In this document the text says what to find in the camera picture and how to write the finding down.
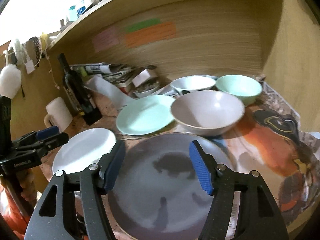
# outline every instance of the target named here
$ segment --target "wooden wall panel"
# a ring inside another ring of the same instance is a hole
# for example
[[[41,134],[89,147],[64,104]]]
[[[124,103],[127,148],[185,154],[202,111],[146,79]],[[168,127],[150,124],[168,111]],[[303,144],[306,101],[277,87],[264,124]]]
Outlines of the wooden wall panel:
[[[283,0],[282,8],[274,1],[252,4],[260,23],[263,72],[301,115],[301,129],[320,131],[320,26],[304,0]]]
[[[39,67],[31,74],[27,74],[24,65],[19,65],[18,68],[22,73],[22,86],[25,92],[25,98],[22,96],[20,89],[17,95],[12,99],[11,103],[11,138],[15,140],[22,135],[31,131],[45,129],[44,117],[46,116],[46,105],[56,97],[61,96],[70,110],[71,104],[68,101],[67,95],[62,88],[62,70],[58,68],[58,61],[56,55],[51,53],[52,59],[50,61],[56,66],[54,75],[57,83],[61,87],[60,90],[55,88],[51,73],[49,73],[50,66],[46,59],[40,61]],[[5,66],[4,55],[0,56],[0,68]],[[48,184],[39,167],[33,168],[35,174],[35,186],[40,192],[43,192]]]
[[[153,64],[169,79],[194,74],[258,74],[262,71],[260,33],[250,11],[247,0],[172,3],[115,23],[119,45],[95,53],[91,38],[87,38],[76,51],[86,55],[86,63]],[[127,48],[124,28],[151,18],[174,22],[176,38]]]

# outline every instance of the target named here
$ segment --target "patterned tablecloth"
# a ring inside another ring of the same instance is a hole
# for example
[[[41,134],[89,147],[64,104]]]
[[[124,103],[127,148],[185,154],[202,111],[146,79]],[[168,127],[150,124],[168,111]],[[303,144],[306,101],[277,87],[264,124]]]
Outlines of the patterned tablecloth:
[[[107,128],[125,141],[128,150],[155,134],[187,132],[173,122],[148,136],[123,135],[116,128],[118,113],[111,101],[98,93],[93,96],[103,118],[89,127],[81,117],[75,117],[66,129],[70,137],[89,128]],[[278,203],[288,232],[310,218],[320,193],[320,140],[299,128],[299,114],[264,82],[263,93],[254,105],[246,107],[245,115],[236,127],[222,136],[208,138],[226,153],[238,172],[257,170],[261,173]],[[52,177],[52,163],[58,150],[42,159],[41,169],[48,180]],[[103,197],[103,203],[116,238],[134,239],[118,226],[106,197]],[[76,206],[81,213],[79,200]]]

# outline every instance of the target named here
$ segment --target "metal screw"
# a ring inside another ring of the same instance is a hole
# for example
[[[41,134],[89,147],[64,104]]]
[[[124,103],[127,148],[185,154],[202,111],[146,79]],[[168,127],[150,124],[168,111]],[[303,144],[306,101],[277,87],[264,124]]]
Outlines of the metal screw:
[[[254,176],[254,177],[259,177],[259,176],[260,176],[260,173],[257,172],[257,171],[251,171],[251,174],[252,174],[252,176]]]
[[[226,169],[226,166],[224,164],[218,164],[217,168],[219,171],[224,171]]]
[[[63,171],[62,171],[62,170],[59,170],[59,171],[56,172],[55,175],[56,175],[57,177],[60,177],[60,176],[63,175]]]
[[[94,170],[96,170],[98,168],[98,164],[95,164],[95,163],[93,163],[93,164],[91,164],[90,166],[89,166],[89,170],[90,171],[94,171]]]

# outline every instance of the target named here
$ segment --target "small bowl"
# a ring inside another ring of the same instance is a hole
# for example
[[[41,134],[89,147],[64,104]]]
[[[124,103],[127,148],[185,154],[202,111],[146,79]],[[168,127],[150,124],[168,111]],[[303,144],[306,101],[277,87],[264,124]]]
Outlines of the small bowl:
[[[231,129],[244,115],[244,104],[221,91],[197,91],[177,98],[171,114],[186,130],[216,136]]]
[[[215,85],[216,81],[209,77],[188,76],[178,78],[170,83],[171,87],[177,90],[180,95],[199,90],[209,90]]]
[[[144,98],[147,97],[149,95],[151,95],[152,93],[158,91],[160,88],[160,84],[158,84],[155,88],[150,89],[148,91],[144,91],[144,92],[133,92],[137,98]]]
[[[239,98],[245,106],[253,104],[262,92],[262,86],[251,77],[227,75],[218,78],[216,87]]]

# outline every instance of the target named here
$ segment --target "white mug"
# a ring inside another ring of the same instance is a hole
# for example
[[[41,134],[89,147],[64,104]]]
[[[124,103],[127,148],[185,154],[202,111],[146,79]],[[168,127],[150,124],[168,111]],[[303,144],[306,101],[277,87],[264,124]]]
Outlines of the white mug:
[[[58,126],[63,132],[72,122],[72,115],[61,97],[52,100],[47,104],[48,114],[44,118],[46,127]]]

